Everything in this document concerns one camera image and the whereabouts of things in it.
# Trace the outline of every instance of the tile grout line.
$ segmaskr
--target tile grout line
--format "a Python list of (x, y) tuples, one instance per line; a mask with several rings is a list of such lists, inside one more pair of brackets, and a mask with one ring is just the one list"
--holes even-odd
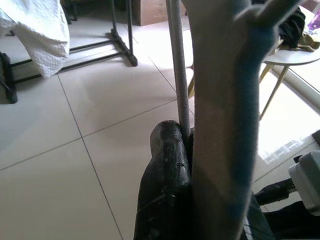
[[(135, 37), (134, 37), (134, 34), (133, 34), (133, 30), (132, 30), (132, 38), (134, 39), (134, 41), (138, 44), (138, 45), (140, 45), (139, 44), (139, 42), (135, 39)], [(165, 75), (162, 73), (162, 71), (158, 68), (158, 66), (155, 64), (155, 62), (151, 59), (151, 57), (148, 55), (147, 56), (148, 57), (148, 59), (152, 62), (152, 64), (155, 66), (155, 68), (160, 72), (160, 74), (162, 75), (162, 77), (164, 77), (164, 79), (166, 80), (166, 82), (170, 85), (170, 87), (175, 91), (175, 93), (177, 93), (177, 90), (174, 88), (174, 86), (172, 86), (172, 84), (170, 83), (170, 81), (165, 77)], [(189, 111), (191, 112), (191, 114), (194, 116), (195, 115), (195, 113), (190, 109), (190, 107), (189, 107)]]
[(130, 119), (133, 119), (133, 118), (138, 117), (138, 116), (140, 116), (140, 115), (146, 114), (146, 113), (148, 113), (148, 112), (150, 112), (150, 111), (156, 110), (157, 108), (161, 108), (161, 107), (163, 107), (163, 106), (165, 106), (165, 105), (167, 105), (167, 104), (173, 103), (173, 102), (175, 102), (175, 101), (176, 101), (176, 99), (171, 100), (171, 101), (166, 102), (166, 103), (163, 103), (163, 104), (161, 104), (161, 105), (159, 105), (159, 106), (155, 106), (155, 107), (153, 107), (153, 108), (151, 108), (151, 109), (149, 109), (149, 110), (143, 111), (143, 112), (138, 113), (138, 114), (136, 114), (136, 115), (134, 115), (134, 116), (131, 116), (131, 117), (126, 118), (126, 119), (124, 119), (124, 120), (121, 120), (121, 121), (118, 121), (118, 122), (116, 122), (116, 123), (113, 123), (113, 124), (111, 124), (111, 125), (109, 125), (109, 126), (106, 126), (106, 127), (103, 127), (103, 128), (101, 128), (101, 129), (99, 129), (99, 130), (96, 130), (96, 131), (94, 131), (94, 132), (91, 132), (91, 133), (89, 133), (89, 134), (87, 134), (87, 135), (84, 135), (83, 138), (88, 137), (88, 136), (90, 136), (90, 135), (92, 135), (92, 134), (96, 134), (96, 133), (98, 133), (98, 132), (100, 132), (100, 131), (103, 131), (103, 130), (106, 130), (106, 129), (108, 129), (108, 128), (114, 127), (115, 125), (122, 124), (122, 123), (124, 123), (124, 122), (126, 122), (126, 121), (128, 121), (128, 120), (130, 120)]
[(81, 140), (82, 140), (82, 142), (83, 142), (85, 151), (86, 151), (86, 153), (88, 154), (88, 157), (89, 157), (89, 159), (90, 159), (91, 166), (92, 166), (92, 168), (93, 168), (93, 171), (94, 171), (94, 173), (95, 173), (95, 176), (96, 176), (96, 178), (97, 178), (97, 180), (98, 180), (98, 183), (99, 183), (99, 185), (100, 185), (101, 191), (102, 191), (103, 196), (104, 196), (104, 199), (105, 199), (105, 201), (106, 201), (106, 204), (107, 204), (107, 206), (108, 206), (108, 208), (109, 208), (109, 210), (110, 210), (110, 213), (111, 213), (111, 215), (112, 215), (112, 218), (113, 218), (113, 221), (114, 221), (114, 223), (115, 223), (115, 226), (116, 226), (116, 228), (117, 228), (117, 230), (118, 230), (118, 232), (119, 232), (120, 238), (121, 238), (122, 240), (124, 240), (124, 238), (123, 238), (123, 236), (122, 236), (122, 234), (121, 234), (119, 225), (118, 225), (118, 223), (117, 223), (116, 217), (115, 217), (115, 215), (114, 215), (114, 212), (113, 212), (112, 209), (111, 209), (111, 206), (110, 206), (110, 203), (109, 203), (109, 201), (108, 201), (106, 192), (105, 192), (105, 190), (104, 190), (104, 188), (103, 188), (103, 186), (102, 186), (102, 183), (101, 183), (101, 181), (100, 181), (100, 178), (99, 178), (99, 176), (98, 176), (98, 173), (97, 173), (97, 170), (96, 170), (96, 168), (95, 168), (94, 162), (92, 161), (92, 158), (91, 158), (90, 153), (89, 153), (89, 151), (88, 151), (88, 148), (87, 148), (87, 145), (86, 145), (86, 143), (85, 143), (84, 137), (82, 136), (82, 133), (81, 133), (81, 131), (80, 131), (79, 125), (78, 125), (77, 120), (76, 120), (76, 117), (75, 117), (75, 115), (74, 115), (74, 112), (72, 111), (72, 108), (71, 108), (69, 99), (68, 99), (68, 97), (67, 97), (65, 88), (64, 88), (64, 86), (63, 86), (63, 84), (62, 84), (62, 82), (61, 82), (61, 79), (60, 79), (60, 77), (59, 77), (59, 74), (57, 74), (57, 76), (58, 76), (60, 85), (61, 85), (61, 87), (62, 87), (62, 90), (63, 90), (63, 92), (64, 92), (66, 101), (67, 101), (67, 103), (68, 103), (68, 105), (69, 105), (70, 111), (71, 111), (71, 113), (72, 113), (73, 119), (74, 119), (74, 121), (75, 121), (76, 127), (78, 128), (78, 131), (79, 131), (79, 133), (80, 133)]
[(58, 149), (58, 148), (60, 148), (60, 147), (65, 146), (65, 145), (71, 144), (71, 143), (73, 143), (73, 142), (75, 142), (75, 141), (78, 141), (78, 140), (80, 140), (80, 139), (81, 139), (81, 137), (78, 137), (78, 138), (76, 138), (76, 139), (74, 139), (74, 140), (68, 141), (68, 142), (66, 142), (66, 143), (64, 143), (64, 144), (61, 144), (61, 145), (59, 145), (59, 146), (55, 146), (55, 147), (50, 148), (50, 149), (48, 149), (48, 150), (46, 150), (46, 151), (43, 151), (43, 152), (41, 152), (41, 153), (38, 153), (38, 154), (36, 154), (36, 155), (34, 155), (34, 156), (28, 157), (27, 159), (18, 161), (18, 162), (14, 163), (14, 164), (11, 164), (11, 165), (9, 165), (9, 166), (6, 166), (6, 167), (4, 167), (4, 168), (1, 168), (0, 171), (6, 170), (6, 169), (11, 168), (11, 167), (13, 167), (13, 166), (15, 166), (15, 165), (24, 163), (24, 162), (26, 162), (26, 161), (28, 161), (28, 160), (30, 160), (30, 159), (39, 157), (40, 155), (46, 154), (46, 153), (48, 153), (48, 152), (50, 152), (50, 151), (52, 151), (52, 150), (55, 150), (55, 149)]
[(269, 212), (268, 208), (267, 208), (265, 205), (263, 205), (262, 207), (264, 207), (264, 209), (265, 209), (267, 212)]
[[(164, 79), (166, 80), (166, 82), (171, 86), (171, 88), (174, 90), (174, 92), (177, 94), (177, 90), (174, 88), (174, 86), (172, 86), (171, 85), (171, 83), (169, 82), (169, 80), (165, 77), (165, 75), (162, 73), (162, 71), (158, 68), (158, 66), (154, 63), (154, 61), (151, 59), (151, 57), (149, 57), (148, 56), (148, 58), (149, 58), (149, 60), (152, 62), (152, 64), (155, 66), (155, 68), (160, 72), (160, 74), (162, 75), (162, 77), (164, 77)], [(189, 111), (191, 112), (191, 114), (194, 116), (195, 114), (194, 114), (194, 112), (190, 109), (190, 107), (188, 107), (189, 108)]]
[(256, 183), (258, 180), (260, 180), (260, 179), (262, 179), (263, 177), (265, 177), (266, 175), (268, 175), (269, 173), (271, 173), (273, 170), (275, 170), (275, 169), (277, 169), (278, 167), (280, 167), (281, 165), (285, 164), (287, 161), (292, 160), (291, 158), (292, 158), (294, 155), (302, 152), (303, 150), (305, 150), (306, 148), (310, 147), (310, 146), (311, 146), (312, 144), (314, 144), (314, 143), (315, 143), (315, 141), (311, 142), (310, 144), (308, 144), (307, 146), (305, 146), (304, 148), (302, 148), (300, 151), (298, 151), (298, 152), (292, 154), (291, 156), (289, 156), (287, 160), (283, 161), (283, 162), (280, 163), (278, 166), (276, 166), (275, 168), (273, 168), (273, 169), (271, 169), (270, 171), (266, 172), (265, 174), (263, 174), (261, 177), (259, 177), (259, 178), (256, 179), (255, 181), (253, 181), (252, 185), (253, 185), (254, 183)]

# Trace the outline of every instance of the purple object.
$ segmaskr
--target purple object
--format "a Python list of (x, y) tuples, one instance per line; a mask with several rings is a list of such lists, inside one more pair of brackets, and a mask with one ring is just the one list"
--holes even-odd
[(315, 14), (311, 22), (308, 24), (308, 28), (313, 31), (320, 28), (320, 9)]

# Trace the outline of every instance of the white plug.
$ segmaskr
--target white plug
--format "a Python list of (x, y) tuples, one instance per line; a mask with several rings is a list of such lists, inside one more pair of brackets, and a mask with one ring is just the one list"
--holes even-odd
[(320, 151), (312, 151), (300, 157), (289, 168), (289, 174), (302, 202), (314, 216), (320, 216)]

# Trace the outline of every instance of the cardboard box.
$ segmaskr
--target cardboard box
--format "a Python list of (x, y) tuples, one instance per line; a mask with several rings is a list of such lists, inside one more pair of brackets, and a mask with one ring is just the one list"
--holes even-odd
[[(133, 0), (133, 17), (140, 26), (168, 20), (166, 0)], [(180, 3), (181, 16), (186, 15), (185, 6)]]

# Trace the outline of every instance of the black cloth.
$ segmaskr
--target black cloth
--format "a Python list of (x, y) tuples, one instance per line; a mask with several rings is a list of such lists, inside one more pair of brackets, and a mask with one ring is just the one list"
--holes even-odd
[[(267, 0), (251, 0), (252, 4), (264, 4)], [(298, 7), (283, 23), (279, 25), (279, 35), (283, 45), (296, 48), (305, 28), (306, 16)]]

